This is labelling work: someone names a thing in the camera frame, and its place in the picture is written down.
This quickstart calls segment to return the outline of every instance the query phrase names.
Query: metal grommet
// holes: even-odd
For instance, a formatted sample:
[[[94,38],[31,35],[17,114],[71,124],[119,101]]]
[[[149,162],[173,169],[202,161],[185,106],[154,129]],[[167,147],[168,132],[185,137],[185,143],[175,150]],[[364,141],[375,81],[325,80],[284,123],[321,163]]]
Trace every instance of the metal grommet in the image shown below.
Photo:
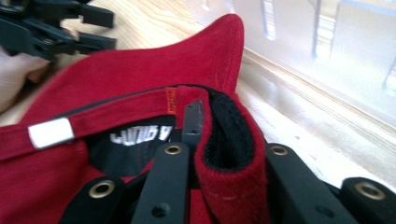
[[[288,151],[283,147],[271,147],[271,151],[278,156],[286,156]]]
[[[103,180],[90,189],[90,196],[95,199],[104,198],[113,192],[115,186],[111,180]]]
[[[179,146],[170,146],[165,149],[166,154],[176,155],[181,152],[181,147]]]
[[[385,193],[375,185],[368,182],[360,182],[355,185],[355,189],[362,195],[373,200],[384,200]]]

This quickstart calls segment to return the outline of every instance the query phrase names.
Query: hole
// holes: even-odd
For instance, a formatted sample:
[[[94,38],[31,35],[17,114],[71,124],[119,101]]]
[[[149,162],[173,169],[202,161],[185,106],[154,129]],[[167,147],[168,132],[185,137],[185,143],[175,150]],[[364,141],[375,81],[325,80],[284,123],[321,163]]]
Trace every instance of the hole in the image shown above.
[[[286,156],[288,151],[283,147],[271,147],[271,151],[278,156]]]
[[[355,185],[355,189],[362,195],[373,200],[384,200],[385,193],[368,182],[360,182]]]
[[[165,149],[165,152],[169,155],[176,155],[181,152],[181,147],[178,146],[167,147]]]
[[[113,192],[115,186],[111,180],[103,180],[90,189],[90,196],[95,199],[104,198]]]
[[[160,203],[151,209],[151,214],[154,217],[162,218],[168,216],[170,210],[171,208],[167,203]]]
[[[325,206],[316,206],[315,210],[317,210],[318,213],[320,213],[321,215],[328,217],[328,218],[334,218],[335,217],[335,213],[332,209],[325,207]]]

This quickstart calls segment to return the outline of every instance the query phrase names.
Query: black clamp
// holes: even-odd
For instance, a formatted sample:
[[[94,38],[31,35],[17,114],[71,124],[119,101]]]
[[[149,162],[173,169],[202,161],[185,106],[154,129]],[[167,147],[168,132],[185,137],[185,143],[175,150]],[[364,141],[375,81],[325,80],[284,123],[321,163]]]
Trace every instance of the black clamp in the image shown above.
[[[114,38],[84,33],[72,36],[61,28],[61,20],[78,17],[84,23],[112,28],[114,13],[107,9],[86,5],[83,0],[6,2],[0,2],[0,45],[10,52],[52,61],[60,53],[89,54],[116,47]]]

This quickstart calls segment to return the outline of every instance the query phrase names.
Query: red cap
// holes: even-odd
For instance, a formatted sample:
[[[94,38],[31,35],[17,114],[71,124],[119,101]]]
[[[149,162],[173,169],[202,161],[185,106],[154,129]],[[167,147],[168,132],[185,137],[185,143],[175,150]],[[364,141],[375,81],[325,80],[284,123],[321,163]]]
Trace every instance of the red cap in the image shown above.
[[[55,223],[90,180],[136,178],[193,102],[204,115],[190,223],[268,222],[265,140],[235,94],[243,41],[227,15],[175,45],[103,51],[58,73],[20,124],[0,128],[0,222]]]

